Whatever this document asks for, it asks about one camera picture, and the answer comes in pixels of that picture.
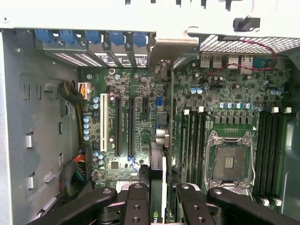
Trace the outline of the white power connector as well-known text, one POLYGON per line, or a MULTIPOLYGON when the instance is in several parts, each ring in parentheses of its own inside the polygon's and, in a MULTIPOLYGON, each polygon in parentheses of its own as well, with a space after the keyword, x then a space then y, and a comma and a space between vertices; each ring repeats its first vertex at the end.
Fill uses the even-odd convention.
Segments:
POLYGON ((90 82, 79 82, 78 91, 82 95, 84 100, 89 100, 91 96, 91 83, 90 82))

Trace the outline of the black long PCIe expansion slot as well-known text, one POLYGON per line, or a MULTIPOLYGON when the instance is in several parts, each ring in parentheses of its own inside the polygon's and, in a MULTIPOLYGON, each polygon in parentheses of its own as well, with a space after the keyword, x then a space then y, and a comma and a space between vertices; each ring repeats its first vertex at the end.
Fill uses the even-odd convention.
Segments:
POLYGON ((128 99, 128 154, 127 158, 130 163, 134 162, 135 157, 135 98, 128 99))
POLYGON ((122 101, 120 97, 115 98, 115 156, 121 156, 122 143, 122 101))

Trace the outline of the installed RAM stick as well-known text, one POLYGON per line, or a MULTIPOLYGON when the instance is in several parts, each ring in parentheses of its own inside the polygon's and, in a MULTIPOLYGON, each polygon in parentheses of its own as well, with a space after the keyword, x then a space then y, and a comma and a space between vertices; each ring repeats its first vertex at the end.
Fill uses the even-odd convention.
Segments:
POLYGON ((183 111, 182 123, 182 181, 187 182, 188 179, 188 152, 189 152, 189 129, 190 129, 190 111, 185 109, 183 111))

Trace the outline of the open black PC case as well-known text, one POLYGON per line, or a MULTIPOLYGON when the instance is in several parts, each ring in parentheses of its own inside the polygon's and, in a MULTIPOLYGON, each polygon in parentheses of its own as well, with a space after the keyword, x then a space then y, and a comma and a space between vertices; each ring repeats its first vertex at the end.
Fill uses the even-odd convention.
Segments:
POLYGON ((193 60, 290 69, 273 211, 300 225, 300 0, 0 0, 0 225, 27 225, 98 189, 87 172, 82 72, 153 73, 156 37, 198 38, 197 55, 174 71, 193 60))

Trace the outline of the empty black RAM slot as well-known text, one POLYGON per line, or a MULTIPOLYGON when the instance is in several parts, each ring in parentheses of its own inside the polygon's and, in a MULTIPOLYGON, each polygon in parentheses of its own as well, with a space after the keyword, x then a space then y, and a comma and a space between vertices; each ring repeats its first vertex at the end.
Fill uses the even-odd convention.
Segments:
POLYGON ((270 132, 270 118, 271 114, 266 112, 265 114, 265 129, 264 129, 264 142, 263 142, 263 153, 264 156, 262 158, 262 178, 261 178, 261 186, 260 186, 260 195, 267 198, 267 185, 268 185, 268 167, 269 167, 269 132, 270 132))
POLYGON ((264 142, 264 129, 265 129, 265 114, 266 112, 259 113, 259 126, 258 126, 258 134, 257 134, 257 148, 256 148, 256 160, 255 160, 255 184, 253 187, 253 194, 255 199, 259 199, 260 196, 260 186, 261 186, 261 178, 262 178, 262 168, 263 168, 263 142, 264 142))
POLYGON ((275 145, 275 156, 274 156, 274 197, 276 199, 281 199, 281 178, 283 170, 283 159, 284 159, 284 140, 286 134, 286 116, 283 113, 277 114, 277 124, 274 128, 276 132, 276 139, 274 141, 275 145))
POLYGON ((278 116, 279 114, 271 114, 270 118, 270 136, 269 136, 269 167, 268 167, 268 185, 267 196, 271 198, 276 191, 276 167, 277 167, 277 150, 278 150, 278 116))

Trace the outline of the CPU socket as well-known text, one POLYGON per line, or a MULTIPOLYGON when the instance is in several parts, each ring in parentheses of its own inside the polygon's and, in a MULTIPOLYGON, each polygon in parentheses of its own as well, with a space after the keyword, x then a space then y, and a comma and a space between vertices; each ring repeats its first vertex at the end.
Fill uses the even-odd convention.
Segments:
POLYGON ((246 181, 251 183, 250 139, 253 139, 252 133, 246 131, 236 136, 226 136, 212 130, 208 139, 210 137, 213 138, 214 146, 210 148, 209 183, 211 181, 246 181))

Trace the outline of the socket locking lever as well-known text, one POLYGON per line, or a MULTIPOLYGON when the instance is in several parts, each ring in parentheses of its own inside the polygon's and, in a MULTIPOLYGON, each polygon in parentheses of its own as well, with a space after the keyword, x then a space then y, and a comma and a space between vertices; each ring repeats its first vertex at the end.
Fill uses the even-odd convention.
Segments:
POLYGON ((250 139, 250 153, 251 153, 251 169, 252 169, 252 181, 251 184, 254 186, 255 184, 255 163, 254 163, 254 144, 253 144, 253 139, 250 139))
POLYGON ((213 138, 209 138, 207 140, 207 145, 206 145, 206 162, 205 162, 205 185, 206 188, 209 187, 209 171, 210 171, 210 148, 213 147, 214 145, 213 138))

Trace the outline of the metal socket cover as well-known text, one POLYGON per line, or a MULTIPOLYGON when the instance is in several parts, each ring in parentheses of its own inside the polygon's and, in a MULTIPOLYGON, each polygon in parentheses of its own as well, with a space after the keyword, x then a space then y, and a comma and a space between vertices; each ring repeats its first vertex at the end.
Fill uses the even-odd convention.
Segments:
POLYGON ((239 195, 251 195, 250 184, 246 181, 211 181, 209 188, 225 188, 239 195))

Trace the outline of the green motherboard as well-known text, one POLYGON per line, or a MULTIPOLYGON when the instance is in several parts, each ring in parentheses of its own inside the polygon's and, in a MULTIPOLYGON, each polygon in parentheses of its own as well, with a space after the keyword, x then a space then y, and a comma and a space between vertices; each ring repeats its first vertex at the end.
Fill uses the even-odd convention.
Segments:
MULTIPOLYGON (((174 71, 173 156, 172 166, 181 173, 182 181, 182 123, 183 111, 190 111, 190 133, 187 183, 207 191, 204 184, 205 148, 209 134, 236 136, 246 131, 254 139, 256 160, 259 113, 291 113, 287 91, 291 71, 283 67, 267 69, 266 59, 253 59, 254 71, 246 63, 216 70, 197 60, 174 71)), ((92 186, 120 190, 124 184, 139 181, 142 165, 150 168, 150 146, 155 138, 155 98, 163 93, 156 84, 154 73, 136 68, 85 68, 81 83, 91 83, 91 96, 83 101, 83 139, 89 147, 87 170, 92 186), (100 151, 100 94, 108 94, 108 149, 100 151), (121 156, 115 156, 115 98, 122 101, 121 156), (128 99, 135 98, 135 157, 128 161, 128 99), (142 114, 142 99, 149 99, 149 114, 142 114)), ((281 199, 259 196, 253 187, 249 197, 265 207, 277 210, 281 199)))

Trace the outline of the white PCI expansion slot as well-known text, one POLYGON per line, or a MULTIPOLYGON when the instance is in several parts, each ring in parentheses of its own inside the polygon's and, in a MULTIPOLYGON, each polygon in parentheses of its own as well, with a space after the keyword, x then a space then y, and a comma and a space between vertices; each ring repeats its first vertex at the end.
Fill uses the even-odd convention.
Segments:
POLYGON ((108 149, 108 94, 100 94, 100 151, 108 149))

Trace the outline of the blue PCIe expansion slot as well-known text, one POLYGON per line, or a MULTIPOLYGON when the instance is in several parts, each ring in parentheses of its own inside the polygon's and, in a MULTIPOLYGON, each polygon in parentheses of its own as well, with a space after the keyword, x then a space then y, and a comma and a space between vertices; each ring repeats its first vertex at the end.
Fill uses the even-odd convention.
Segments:
POLYGON ((163 97, 156 97, 155 116, 156 116, 156 128, 161 128, 162 126, 165 126, 167 124, 167 114, 164 111, 163 97))

